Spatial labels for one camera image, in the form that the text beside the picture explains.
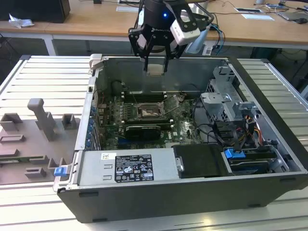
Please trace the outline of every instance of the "black plastic cover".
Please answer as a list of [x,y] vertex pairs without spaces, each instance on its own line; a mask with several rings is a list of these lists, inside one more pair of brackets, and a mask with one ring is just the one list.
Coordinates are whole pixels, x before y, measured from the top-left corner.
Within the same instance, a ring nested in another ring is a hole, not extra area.
[[184,171],[180,178],[223,177],[228,172],[223,161],[222,147],[216,144],[188,144],[173,146],[175,157],[182,159]]

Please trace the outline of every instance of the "sticker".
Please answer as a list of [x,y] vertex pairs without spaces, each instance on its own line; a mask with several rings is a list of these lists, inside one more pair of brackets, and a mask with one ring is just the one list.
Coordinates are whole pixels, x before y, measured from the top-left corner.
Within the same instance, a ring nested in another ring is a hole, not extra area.
[[116,153],[102,153],[101,160],[114,160]]
[[151,155],[115,156],[117,183],[154,180]]

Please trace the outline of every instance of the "side panel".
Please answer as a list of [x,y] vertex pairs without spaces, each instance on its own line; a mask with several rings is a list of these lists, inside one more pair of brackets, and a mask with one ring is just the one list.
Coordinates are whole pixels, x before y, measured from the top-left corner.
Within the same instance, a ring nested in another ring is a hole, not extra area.
[[266,206],[307,176],[58,191],[82,223]]

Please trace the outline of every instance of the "paper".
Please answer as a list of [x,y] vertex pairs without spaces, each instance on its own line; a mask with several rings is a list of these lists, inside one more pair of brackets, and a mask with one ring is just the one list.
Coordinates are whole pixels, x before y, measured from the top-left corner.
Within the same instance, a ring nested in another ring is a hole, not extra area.
[[270,17],[268,15],[256,15],[256,14],[245,14],[245,13],[243,13],[242,16],[245,19],[257,19],[257,20],[275,21],[272,17]]
[[9,14],[9,16],[10,16],[9,23],[19,29],[21,27],[34,26],[33,22],[30,19],[15,18],[11,16],[11,14]]

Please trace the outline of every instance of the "computer case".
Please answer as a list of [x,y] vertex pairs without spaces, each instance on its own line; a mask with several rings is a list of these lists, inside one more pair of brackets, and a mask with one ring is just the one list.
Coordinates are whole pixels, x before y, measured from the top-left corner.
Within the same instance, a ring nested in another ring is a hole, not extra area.
[[9,14],[34,22],[63,23],[71,8],[69,0],[1,0],[0,20],[9,20]]

